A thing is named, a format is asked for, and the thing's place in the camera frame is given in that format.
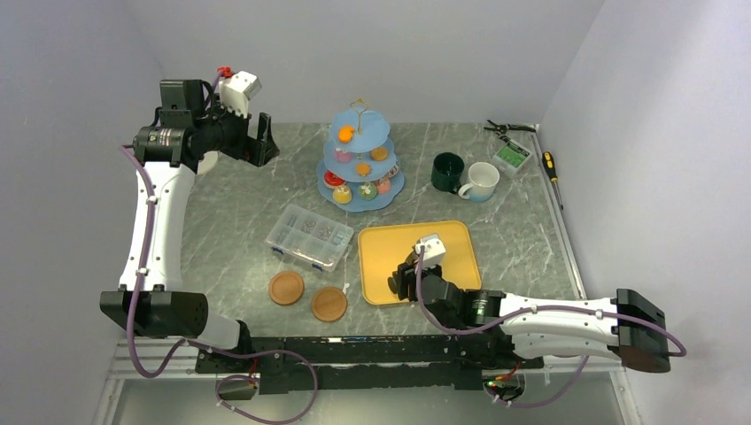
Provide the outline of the yellow cupcake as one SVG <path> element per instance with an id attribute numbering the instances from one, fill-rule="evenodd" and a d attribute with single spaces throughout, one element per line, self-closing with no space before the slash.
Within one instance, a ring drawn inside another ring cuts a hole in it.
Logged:
<path id="1" fill-rule="evenodd" d="M 352 202 L 352 191 L 346 185 L 340 185 L 332 190 L 332 199 L 340 205 L 347 205 Z"/>

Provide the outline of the brown round coaster left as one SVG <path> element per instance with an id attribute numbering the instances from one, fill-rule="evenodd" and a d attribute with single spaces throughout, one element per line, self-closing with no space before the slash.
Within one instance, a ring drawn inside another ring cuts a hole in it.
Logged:
<path id="1" fill-rule="evenodd" d="M 283 271 L 276 274 L 268 284 L 268 295 L 271 300 L 282 306 L 297 303 L 305 291 L 305 282 L 300 274 L 293 271 Z"/>

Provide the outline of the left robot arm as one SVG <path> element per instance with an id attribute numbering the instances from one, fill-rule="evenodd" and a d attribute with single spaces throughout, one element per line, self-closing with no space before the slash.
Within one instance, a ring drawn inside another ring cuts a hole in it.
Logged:
<path id="1" fill-rule="evenodd" d="M 181 248 L 187 201 L 208 152 L 264 166 L 279 153 L 271 118 L 259 115 L 250 136 L 249 103 L 260 91 L 247 72 L 203 80 L 163 80 L 154 121 L 138 130 L 125 153 L 137 178 L 131 247 L 118 288 L 100 296 L 100 309 L 129 339 L 183 337 L 220 349 L 220 361 L 241 372 L 255 349 L 239 321 L 211 313 L 205 295 L 182 290 Z"/>

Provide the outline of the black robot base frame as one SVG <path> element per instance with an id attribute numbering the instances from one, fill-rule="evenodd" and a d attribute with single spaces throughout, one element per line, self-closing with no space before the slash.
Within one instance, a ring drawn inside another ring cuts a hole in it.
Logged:
<path id="1" fill-rule="evenodd" d="M 229 356 L 198 352 L 206 375 L 255 372 L 262 395 L 298 390 L 451 387 L 481 390 L 505 369 L 540 369 L 542 358 L 522 359 L 505 337 L 481 335 L 255 337 Z"/>

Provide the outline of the purple cupcake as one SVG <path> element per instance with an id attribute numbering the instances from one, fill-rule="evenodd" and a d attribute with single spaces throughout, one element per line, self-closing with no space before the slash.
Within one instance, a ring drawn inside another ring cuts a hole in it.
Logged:
<path id="1" fill-rule="evenodd" d="M 334 149 L 334 159 L 338 163 L 346 164 L 349 163 L 353 158 L 353 154 L 349 151 L 344 151 L 338 148 Z"/>

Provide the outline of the black pliers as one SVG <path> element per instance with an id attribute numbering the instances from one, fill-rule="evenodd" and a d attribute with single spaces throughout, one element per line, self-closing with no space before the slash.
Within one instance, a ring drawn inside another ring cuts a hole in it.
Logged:
<path id="1" fill-rule="evenodd" d="M 492 132 L 498 137 L 507 135 L 509 132 L 536 133 L 538 131 L 536 127 L 531 126 L 531 125 L 507 124 L 507 123 L 499 124 L 492 120 L 487 120 L 486 123 L 487 125 L 483 126 L 483 130 Z"/>

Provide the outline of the red donut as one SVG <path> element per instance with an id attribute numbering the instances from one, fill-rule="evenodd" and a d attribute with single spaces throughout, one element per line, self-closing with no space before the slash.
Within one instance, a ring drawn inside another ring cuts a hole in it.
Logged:
<path id="1" fill-rule="evenodd" d="M 332 173 L 330 170 L 327 170 L 324 173 L 323 181 L 324 181 L 324 185 L 329 189 L 336 189 L 346 184 L 346 181 L 344 179 L 338 177 L 336 174 Z"/>

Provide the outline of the blue three-tier cake stand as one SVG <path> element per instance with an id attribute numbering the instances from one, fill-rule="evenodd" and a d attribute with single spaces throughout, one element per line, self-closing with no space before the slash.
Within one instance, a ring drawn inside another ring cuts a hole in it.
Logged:
<path id="1" fill-rule="evenodd" d="M 357 129 L 354 138 L 348 144 L 340 143 L 337 138 L 338 129 L 343 125 L 351 125 Z M 336 114 L 329 126 L 329 138 L 323 144 L 322 160 L 316 168 L 318 190 L 323 198 L 349 213 L 377 211 L 391 204 L 404 188 L 406 179 L 399 164 L 394 143 L 390 138 L 390 132 L 390 122 L 379 111 L 373 110 L 369 103 L 362 98 L 354 100 L 350 103 L 348 109 Z M 388 158 L 382 162 L 374 161 L 370 157 L 370 152 L 379 146 L 384 146 L 389 151 Z M 335 161 L 335 148 L 351 152 L 353 154 L 352 160 L 346 164 Z M 371 165 L 372 173 L 369 176 L 361 177 L 355 173 L 355 166 L 359 162 Z M 360 199 L 358 186 L 361 183 L 375 183 L 379 179 L 385 178 L 387 172 L 396 164 L 399 165 L 400 171 L 391 178 L 391 190 L 388 194 L 377 195 L 371 201 Z M 323 181 L 323 175 L 327 170 L 346 181 L 346 185 L 352 191 L 351 203 L 340 205 L 334 202 L 332 199 L 333 189 L 327 188 Z"/>

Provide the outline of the aluminium rail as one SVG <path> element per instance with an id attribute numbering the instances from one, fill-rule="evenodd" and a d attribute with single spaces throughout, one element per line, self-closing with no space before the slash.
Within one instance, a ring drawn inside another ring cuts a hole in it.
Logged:
<path id="1" fill-rule="evenodd" d="M 573 371 L 581 363 L 578 356 L 546 355 L 517 359 L 470 338 L 454 336 L 329 336 L 255 337 L 242 359 L 209 352 L 176 338 L 135 341 L 142 366 L 150 372 L 158 368 L 164 375 L 229 375 L 288 373 L 307 359 L 315 367 L 350 370 L 354 367 L 427 367 L 448 365 L 506 373 L 523 371 Z"/>

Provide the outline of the brown round coaster right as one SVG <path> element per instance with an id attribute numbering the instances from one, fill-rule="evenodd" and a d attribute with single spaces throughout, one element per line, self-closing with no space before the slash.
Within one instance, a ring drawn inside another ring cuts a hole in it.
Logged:
<path id="1" fill-rule="evenodd" d="M 335 287 L 325 287 L 318 290 L 311 302 L 314 317 L 324 322 L 340 320 L 345 315 L 347 306 L 348 301 L 345 293 Z"/>

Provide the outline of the round orange biscuit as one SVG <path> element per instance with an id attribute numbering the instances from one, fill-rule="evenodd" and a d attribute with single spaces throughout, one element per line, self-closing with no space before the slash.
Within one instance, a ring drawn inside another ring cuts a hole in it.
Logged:
<path id="1" fill-rule="evenodd" d="M 370 157 L 372 160 L 377 162 L 385 161 L 389 156 L 389 151 L 384 146 L 379 146 L 377 148 L 374 148 L 370 152 Z"/>

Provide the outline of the white tape roll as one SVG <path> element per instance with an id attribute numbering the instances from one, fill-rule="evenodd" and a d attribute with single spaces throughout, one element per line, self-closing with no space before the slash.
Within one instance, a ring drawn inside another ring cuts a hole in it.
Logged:
<path id="1" fill-rule="evenodd" d="M 219 160 L 218 151 L 208 151 L 202 159 L 198 161 L 197 175 L 203 175 L 209 173 L 214 169 Z"/>

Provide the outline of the flower shaped orange cookie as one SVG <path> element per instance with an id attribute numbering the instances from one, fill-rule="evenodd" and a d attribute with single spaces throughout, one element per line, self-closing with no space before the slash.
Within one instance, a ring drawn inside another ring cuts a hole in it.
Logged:
<path id="1" fill-rule="evenodd" d="M 358 164 L 357 164 L 357 165 L 355 166 L 355 173 L 356 173 L 356 174 L 357 174 L 358 176 L 361 176 L 361 177 L 366 177 L 366 176 L 369 176 L 369 175 L 370 175 L 370 174 L 372 173 L 372 167 L 371 167 L 371 165 L 370 165 L 370 164 L 368 164 L 368 163 L 365 163 L 365 162 L 359 162 L 359 163 L 358 163 Z"/>

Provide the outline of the yellow black screwdriver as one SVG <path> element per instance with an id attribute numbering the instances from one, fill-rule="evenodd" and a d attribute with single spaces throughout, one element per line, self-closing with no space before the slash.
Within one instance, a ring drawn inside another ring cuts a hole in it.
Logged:
<path id="1" fill-rule="evenodd" d="M 544 167 L 548 181 L 550 181 L 556 202 L 561 211 L 564 210 L 564 205 L 561 198 L 561 193 L 558 185 L 558 174 L 556 171 L 556 165 L 554 156 L 550 151 L 544 151 L 542 155 L 542 165 Z"/>

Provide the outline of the green label plastic box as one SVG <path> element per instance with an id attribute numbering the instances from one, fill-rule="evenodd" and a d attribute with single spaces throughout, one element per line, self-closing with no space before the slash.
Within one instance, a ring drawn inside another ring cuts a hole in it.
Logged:
<path id="1" fill-rule="evenodd" d="M 516 140 L 502 136 L 502 145 L 491 157 L 491 163 L 508 178 L 515 178 L 532 158 L 534 153 Z"/>

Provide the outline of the white chocolate drizzle donut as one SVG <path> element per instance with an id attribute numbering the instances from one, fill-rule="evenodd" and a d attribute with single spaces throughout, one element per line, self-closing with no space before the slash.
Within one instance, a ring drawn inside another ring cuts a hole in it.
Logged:
<path id="1" fill-rule="evenodd" d="M 399 171 L 400 171 L 399 165 L 398 165 L 398 164 L 396 164 L 396 165 L 394 165 L 394 166 L 393 166 L 393 167 L 392 167 L 392 168 L 391 168 L 391 169 L 390 169 L 390 170 L 389 170 L 389 171 L 387 172 L 387 174 L 386 174 L 386 175 L 385 175 L 384 177 L 385 177 L 385 178 L 387 178 L 387 179 L 390 179 L 390 178 L 392 178 L 393 176 L 395 176 L 396 174 L 398 174 L 398 173 L 399 173 Z"/>

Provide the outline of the white mug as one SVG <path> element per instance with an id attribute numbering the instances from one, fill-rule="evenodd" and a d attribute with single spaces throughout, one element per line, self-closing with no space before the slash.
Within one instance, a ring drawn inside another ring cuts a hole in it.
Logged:
<path id="1" fill-rule="evenodd" d="M 472 202 L 485 202 L 492 197 L 499 178 L 499 169 L 494 164 L 476 162 L 468 169 L 466 182 L 457 195 Z"/>

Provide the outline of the yellow serving tray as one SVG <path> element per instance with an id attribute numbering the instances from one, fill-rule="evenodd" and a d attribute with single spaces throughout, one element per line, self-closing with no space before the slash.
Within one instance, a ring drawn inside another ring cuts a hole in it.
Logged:
<path id="1" fill-rule="evenodd" d="M 393 305 L 400 301 L 387 279 L 403 263 L 417 241 L 438 235 L 446 248 L 441 261 L 443 277 L 464 290 L 482 288 L 481 275 L 468 228 L 458 220 L 445 220 L 365 228 L 358 235 L 361 287 L 371 305 Z"/>

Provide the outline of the clear plastic screw box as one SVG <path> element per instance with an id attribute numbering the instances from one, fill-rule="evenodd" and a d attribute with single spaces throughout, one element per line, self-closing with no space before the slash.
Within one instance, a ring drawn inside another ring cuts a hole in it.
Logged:
<path id="1" fill-rule="evenodd" d="M 266 237 L 266 244 L 320 271 L 332 272 L 349 252 L 354 230 L 296 205 L 287 205 Z"/>

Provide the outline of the green cupcake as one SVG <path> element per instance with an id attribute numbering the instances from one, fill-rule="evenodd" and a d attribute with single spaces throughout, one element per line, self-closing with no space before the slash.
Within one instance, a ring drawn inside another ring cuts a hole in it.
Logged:
<path id="1" fill-rule="evenodd" d="M 371 201 L 378 195 L 378 190 L 373 182 L 363 182 L 358 186 L 358 195 L 364 201 Z"/>

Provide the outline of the brown round coaster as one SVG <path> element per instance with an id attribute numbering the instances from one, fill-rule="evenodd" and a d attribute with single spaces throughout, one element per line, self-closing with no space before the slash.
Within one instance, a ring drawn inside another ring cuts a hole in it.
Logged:
<path id="1" fill-rule="evenodd" d="M 347 306 L 348 301 L 345 293 L 335 287 L 325 287 L 318 290 L 311 302 L 314 317 L 324 322 L 340 320 L 345 315 Z"/>
<path id="2" fill-rule="evenodd" d="M 283 271 L 276 274 L 268 284 L 268 295 L 271 300 L 282 306 L 297 303 L 305 291 L 305 282 L 300 274 L 293 271 Z"/>

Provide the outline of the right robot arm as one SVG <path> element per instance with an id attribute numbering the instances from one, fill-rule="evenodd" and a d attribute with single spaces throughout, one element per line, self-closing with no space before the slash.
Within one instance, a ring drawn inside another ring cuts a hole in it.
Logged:
<path id="1" fill-rule="evenodd" d="M 442 332 L 484 338 L 498 367 L 544 356 L 592 356 L 662 374 L 671 370 L 671 358 L 685 355 L 683 348 L 670 351 L 664 312 L 636 290 L 576 301 L 462 290 L 443 278 L 438 263 L 420 262 L 420 255 L 411 253 L 389 277 L 389 290 L 418 304 Z"/>

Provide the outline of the dark green mug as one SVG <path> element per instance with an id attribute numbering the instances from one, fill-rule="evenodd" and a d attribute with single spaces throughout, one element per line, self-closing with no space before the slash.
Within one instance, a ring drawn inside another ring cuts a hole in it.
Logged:
<path id="1" fill-rule="evenodd" d="M 451 152 L 439 153 L 434 159 L 430 181 L 432 186 L 443 192 L 456 194 L 461 186 L 461 176 L 465 163 L 461 157 Z"/>

